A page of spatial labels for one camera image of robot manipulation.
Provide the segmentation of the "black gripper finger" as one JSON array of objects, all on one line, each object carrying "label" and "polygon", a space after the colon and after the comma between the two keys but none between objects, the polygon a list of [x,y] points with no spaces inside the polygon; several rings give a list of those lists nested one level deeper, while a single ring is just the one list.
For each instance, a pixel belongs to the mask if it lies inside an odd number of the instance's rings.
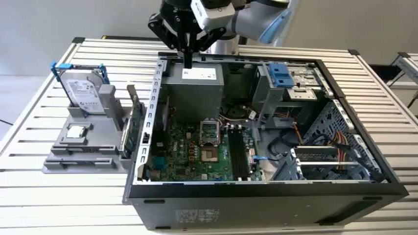
[{"label": "black gripper finger", "polygon": [[177,52],[182,53],[182,67],[186,69],[188,47],[181,18],[178,16],[173,16],[173,30],[176,34],[173,34],[165,27],[164,19],[160,14],[150,15],[148,20],[148,28],[169,49],[176,49]]},{"label": "black gripper finger", "polygon": [[188,42],[188,68],[192,68],[192,55],[198,51],[205,51],[217,39],[225,33],[225,28],[216,28],[209,30],[208,33],[197,39],[197,31],[189,33]]}]

